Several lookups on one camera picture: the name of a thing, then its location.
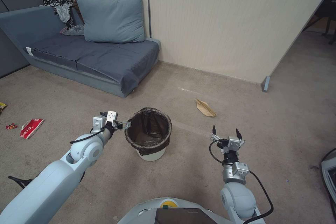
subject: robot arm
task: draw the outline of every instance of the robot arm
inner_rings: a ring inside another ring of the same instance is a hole
[[[249,170],[247,164],[239,162],[238,150],[245,143],[245,140],[243,140],[238,129],[236,129],[236,133],[237,137],[229,136],[224,139],[217,135],[216,128],[213,126],[212,134],[210,135],[210,154],[223,165],[223,181],[225,185],[220,192],[222,203],[229,214],[230,220],[234,223],[265,224],[263,217],[273,212],[273,205],[260,180]],[[211,146],[214,143],[217,143],[217,147],[221,149],[221,153],[224,155],[223,161],[220,161],[212,154]],[[249,173],[256,177],[271,205],[271,209],[265,214],[260,214],[253,193],[245,187],[245,177]],[[251,219],[244,222],[241,220],[243,218]]]
[[[97,161],[115,130],[130,127],[117,122],[113,111],[93,118],[93,129],[72,141],[64,156],[49,164],[3,210],[0,223],[48,223],[74,189],[86,169]]]

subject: chair leg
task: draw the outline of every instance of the chair leg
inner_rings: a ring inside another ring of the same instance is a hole
[[[314,22],[311,22],[310,24],[308,24],[302,31],[307,30],[310,26],[312,26],[313,24],[317,23],[318,21],[320,21],[322,18],[319,17],[318,19],[316,19]]]
[[[333,38],[329,41],[328,44],[333,44],[336,41],[336,27],[335,27],[335,32]]]
[[[327,27],[325,28],[326,31],[325,31],[325,33],[322,34],[322,36],[324,36],[324,37],[328,35],[330,22],[331,22],[331,18],[329,17],[328,22],[327,22]]]

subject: sofa cushion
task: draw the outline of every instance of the sofa cushion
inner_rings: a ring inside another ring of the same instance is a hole
[[[128,43],[145,40],[142,0],[77,0],[84,36],[90,42]]]
[[[83,36],[55,34],[30,44],[34,57],[116,81],[129,94],[156,64],[158,43],[95,43]]]

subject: white bucket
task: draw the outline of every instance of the white bucket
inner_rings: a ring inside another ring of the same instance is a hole
[[[155,161],[155,160],[158,160],[160,157],[163,156],[164,152],[166,151],[166,148],[163,148],[162,150],[160,150],[159,152],[155,152],[153,154],[149,154],[149,155],[144,155],[144,156],[141,156],[139,151],[136,149],[136,152],[138,153],[138,155],[143,159],[143,160],[146,160],[146,161]]]

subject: red snack wrapper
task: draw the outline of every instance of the red snack wrapper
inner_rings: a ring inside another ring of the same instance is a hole
[[[11,130],[11,129],[14,129],[14,128],[17,128],[17,127],[18,126],[16,124],[12,123],[12,124],[6,126],[6,130],[9,130],[9,129]]]
[[[43,122],[44,119],[31,119],[30,121],[27,121],[27,123],[21,128],[20,137],[28,139],[35,133]]]

